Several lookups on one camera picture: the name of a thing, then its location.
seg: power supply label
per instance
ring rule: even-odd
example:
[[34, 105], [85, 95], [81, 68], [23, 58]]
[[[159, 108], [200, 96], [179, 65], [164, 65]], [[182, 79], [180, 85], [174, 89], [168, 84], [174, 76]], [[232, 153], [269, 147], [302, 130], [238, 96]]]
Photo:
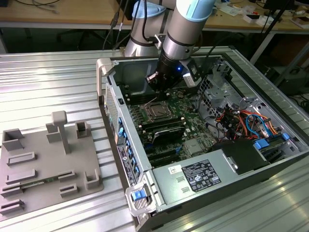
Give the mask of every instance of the power supply label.
[[183, 167], [183, 173], [194, 192], [199, 192], [221, 183], [219, 176], [208, 159]]

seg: motherboard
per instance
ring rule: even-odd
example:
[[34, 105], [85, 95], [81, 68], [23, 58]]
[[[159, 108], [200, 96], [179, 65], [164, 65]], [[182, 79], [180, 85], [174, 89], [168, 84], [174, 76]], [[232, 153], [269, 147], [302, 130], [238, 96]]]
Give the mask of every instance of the motherboard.
[[128, 105], [134, 125], [153, 167], [206, 153], [218, 136], [198, 115], [195, 95], [185, 89], [167, 92], [164, 101]]

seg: metal workbench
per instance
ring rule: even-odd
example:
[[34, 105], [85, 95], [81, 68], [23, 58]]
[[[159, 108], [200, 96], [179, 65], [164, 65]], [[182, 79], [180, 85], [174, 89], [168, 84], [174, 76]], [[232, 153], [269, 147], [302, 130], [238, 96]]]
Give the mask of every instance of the metal workbench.
[[[264, 79], [241, 54], [226, 52], [306, 132], [308, 116]], [[44, 130], [50, 113], [65, 110], [68, 124], [91, 125], [104, 190], [79, 199], [0, 222], [0, 231], [135, 231], [97, 103], [96, 61], [118, 52], [63, 52], [0, 56], [0, 131], [23, 133]], [[246, 96], [251, 91], [237, 82]], [[268, 181], [188, 214], [157, 229], [191, 231], [309, 231], [309, 158]]]

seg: cpu socket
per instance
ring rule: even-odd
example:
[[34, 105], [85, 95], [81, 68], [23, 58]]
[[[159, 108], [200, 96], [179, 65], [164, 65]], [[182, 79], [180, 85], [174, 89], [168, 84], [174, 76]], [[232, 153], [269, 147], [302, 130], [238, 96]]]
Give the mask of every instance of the cpu socket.
[[172, 112], [164, 101], [150, 103], [144, 106], [144, 110], [151, 120], [169, 118], [172, 115]]

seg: barcode sticker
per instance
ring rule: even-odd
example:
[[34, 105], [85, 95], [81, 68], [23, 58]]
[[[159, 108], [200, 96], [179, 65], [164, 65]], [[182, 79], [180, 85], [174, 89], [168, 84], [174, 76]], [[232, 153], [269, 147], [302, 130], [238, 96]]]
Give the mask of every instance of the barcode sticker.
[[180, 164], [176, 165], [176, 166], [169, 167], [169, 173], [171, 173], [171, 174], [175, 174], [175, 173], [178, 173], [178, 172], [181, 172], [181, 171], [182, 171], [182, 166]]

